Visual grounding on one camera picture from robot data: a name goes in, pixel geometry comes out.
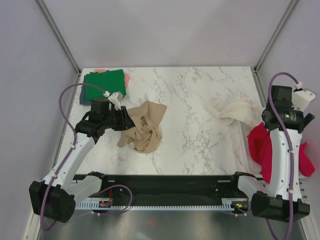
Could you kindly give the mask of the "tan t shirt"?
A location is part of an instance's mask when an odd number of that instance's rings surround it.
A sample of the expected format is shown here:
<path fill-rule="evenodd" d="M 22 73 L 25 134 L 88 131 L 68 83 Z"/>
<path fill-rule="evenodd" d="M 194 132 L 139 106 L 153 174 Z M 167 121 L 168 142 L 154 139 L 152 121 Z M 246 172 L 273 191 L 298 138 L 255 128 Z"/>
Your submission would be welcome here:
<path fill-rule="evenodd" d="M 128 114 L 134 127 L 121 132 L 117 146 L 123 148 L 133 144 L 133 149 L 139 153 L 154 152 L 162 139 L 159 126 L 166 110 L 166 105 L 148 100 L 141 106 L 130 108 Z"/>

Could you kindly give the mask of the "red t shirt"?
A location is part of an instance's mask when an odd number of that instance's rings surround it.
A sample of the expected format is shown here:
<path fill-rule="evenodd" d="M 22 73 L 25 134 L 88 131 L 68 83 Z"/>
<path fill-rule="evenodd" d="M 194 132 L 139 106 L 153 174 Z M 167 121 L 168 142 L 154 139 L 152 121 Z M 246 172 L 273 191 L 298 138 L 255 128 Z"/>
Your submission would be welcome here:
<path fill-rule="evenodd" d="M 260 174 L 266 183 L 270 183 L 272 175 L 272 142 L 270 133 L 263 122 L 254 127 L 247 136 L 249 154 L 254 162 L 261 166 Z M 304 177 L 311 177 L 315 167 L 305 153 L 308 144 L 299 146 L 299 172 Z"/>

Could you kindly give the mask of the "cream t shirt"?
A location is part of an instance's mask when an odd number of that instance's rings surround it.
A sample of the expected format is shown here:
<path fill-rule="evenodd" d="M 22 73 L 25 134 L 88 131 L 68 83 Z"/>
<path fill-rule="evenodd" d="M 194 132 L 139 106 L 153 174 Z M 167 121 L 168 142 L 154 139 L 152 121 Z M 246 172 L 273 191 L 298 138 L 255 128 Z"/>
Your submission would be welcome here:
<path fill-rule="evenodd" d="M 241 91 L 237 91 L 227 101 L 209 101 L 204 108 L 226 126 L 238 121 L 253 129 L 262 122 L 263 108 L 255 106 L 252 100 Z"/>

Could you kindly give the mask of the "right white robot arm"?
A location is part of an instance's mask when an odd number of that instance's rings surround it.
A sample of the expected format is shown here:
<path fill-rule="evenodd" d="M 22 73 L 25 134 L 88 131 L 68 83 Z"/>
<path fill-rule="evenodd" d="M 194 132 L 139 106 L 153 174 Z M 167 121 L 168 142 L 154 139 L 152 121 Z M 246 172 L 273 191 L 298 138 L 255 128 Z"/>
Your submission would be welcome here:
<path fill-rule="evenodd" d="M 315 118 L 292 103 L 293 95 L 303 93 L 288 86 L 273 85 L 271 99 L 262 112 L 264 127 L 269 131 L 272 161 L 268 187 L 244 172 L 231 176 L 229 191 L 235 197 L 245 194 L 255 217 L 289 222 L 290 215 L 297 221 L 310 214 L 310 205 L 302 201 L 299 183 L 299 150 L 302 132 Z"/>

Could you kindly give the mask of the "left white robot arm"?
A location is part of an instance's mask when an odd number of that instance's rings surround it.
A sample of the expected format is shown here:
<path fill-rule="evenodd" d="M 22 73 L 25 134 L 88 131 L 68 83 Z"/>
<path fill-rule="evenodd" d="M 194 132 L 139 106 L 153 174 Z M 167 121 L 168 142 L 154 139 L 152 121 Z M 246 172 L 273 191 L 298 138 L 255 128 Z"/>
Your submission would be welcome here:
<path fill-rule="evenodd" d="M 29 187 L 33 212 L 41 221 L 48 218 L 67 223 L 77 204 L 90 196 L 104 197 L 109 193 L 110 185 L 100 173 L 89 173 L 78 183 L 74 177 L 106 130 L 124 131 L 134 125 L 125 106 L 107 98 L 91 102 L 90 111 L 75 126 L 69 150 L 41 181 L 33 181 Z"/>

